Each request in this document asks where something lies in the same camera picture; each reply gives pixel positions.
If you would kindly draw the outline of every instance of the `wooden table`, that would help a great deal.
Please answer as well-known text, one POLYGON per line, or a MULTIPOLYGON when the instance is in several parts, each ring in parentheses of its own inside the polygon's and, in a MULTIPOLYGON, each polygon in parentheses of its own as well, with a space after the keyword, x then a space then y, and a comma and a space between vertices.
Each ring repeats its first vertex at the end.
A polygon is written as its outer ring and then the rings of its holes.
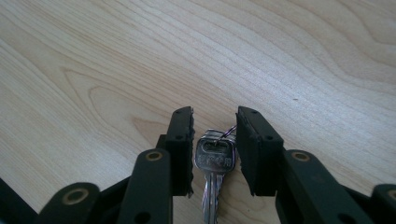
MULTIPOLYGON (((185 105, 195 139, 245 105, 340 183, 396 183, 394 1, 3 0, 0 28, 0 176, 37 212, 69 184, 130 175, 185 105)), ((202 223, 193 173, 175 223, 202 223)), ((219 223, 277 223, 274 201, 237 165, 219 223)))

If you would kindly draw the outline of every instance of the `silver key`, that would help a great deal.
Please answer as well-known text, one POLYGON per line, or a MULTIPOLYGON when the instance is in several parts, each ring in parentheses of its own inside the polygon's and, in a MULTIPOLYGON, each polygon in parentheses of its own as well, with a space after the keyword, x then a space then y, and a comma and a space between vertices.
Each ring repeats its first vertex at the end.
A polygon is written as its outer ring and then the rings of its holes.
POLYGON ((209 129, 198 141, 195 165, 205 173, 206 185, 203 198, 205 223, 217 223, 219 190, 224 176, 235 167, 235 135, 209 129))

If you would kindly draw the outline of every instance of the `light wooden surface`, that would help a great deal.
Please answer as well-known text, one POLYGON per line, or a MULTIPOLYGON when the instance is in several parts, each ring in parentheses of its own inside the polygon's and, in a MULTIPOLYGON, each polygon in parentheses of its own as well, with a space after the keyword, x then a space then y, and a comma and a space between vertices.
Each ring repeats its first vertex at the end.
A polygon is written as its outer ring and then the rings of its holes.
MULTIPOLYGON (((396 183, 394 1, 2 0, 0 29, 0 176, 36 211, 74 182, 122 180, 185 105, 195 139, 245 105, 342 184, 396 183)), ((193 172, 175 223, 202 223, 193 172)), ((277 222, 238 165, 219 223, 277 222)))

